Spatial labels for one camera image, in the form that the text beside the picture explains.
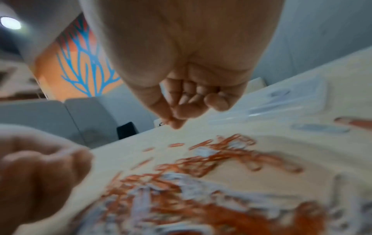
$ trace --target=ceiling light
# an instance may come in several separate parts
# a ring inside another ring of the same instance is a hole
[[[14,18],[11,18],[11,17],[7,17],[7,16],[3,16],[0,18],[0,23],[1,25],[3,25],[4,27],[8,28],[8,29],[21,29],[21,22],[19,22],[18,20],[14,19]]]

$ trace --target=tabletop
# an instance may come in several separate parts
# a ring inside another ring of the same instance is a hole
[[[294,142],[314,144],[324,149],[347,156],[345,170],[370,177],[372,166],[372,132],[353,128],[349,133],[329,135],[302,132],[290,129],[293,122],[312,124],[333,124],[340,116],[372,118],[372,47],[355,52],[321,67],[296,75],[270,87],[282,87],[301,79],[320,75],[329,83],[327,105],[324,111],[294,120],[262,120],[240,124],[208,125],[208,114],[190,120],[181,130],[167,126],[140,133],[94,149],[96,156],[93,169],[87,179],[74,191],[65,207],[55,216],[44,221],[22,226],[17,235],[23,234],[65,234],[69,220],[86,205],[97,198],[110,179],[123,168],[148,158],[142,152],[148,147],[165,149],[168,144],[185,143],[187,146],[210,139],[216,135],[242,133],[253,136],[285,137]],[[337,165],[338,159],[316,159],[329,166]]]

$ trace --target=orange wall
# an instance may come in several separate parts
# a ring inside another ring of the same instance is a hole
[[[35,76],[53,98],[99,96],[122,84],[83,15],[36,60]]]

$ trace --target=tree branch painting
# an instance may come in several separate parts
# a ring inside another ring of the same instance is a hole
[[[79,16],[70,30],[57,39],[60,51],[56,54],[61,78],[87,97],[100,96],[108,85],[121,78],[101,52],[84,17]]]

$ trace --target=black object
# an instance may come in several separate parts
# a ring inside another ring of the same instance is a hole
[[[119,139],[125,139],[129,136],[138,134],[138,130],[132,122],[128,122],[127,124],[117,127],[116,132]]]

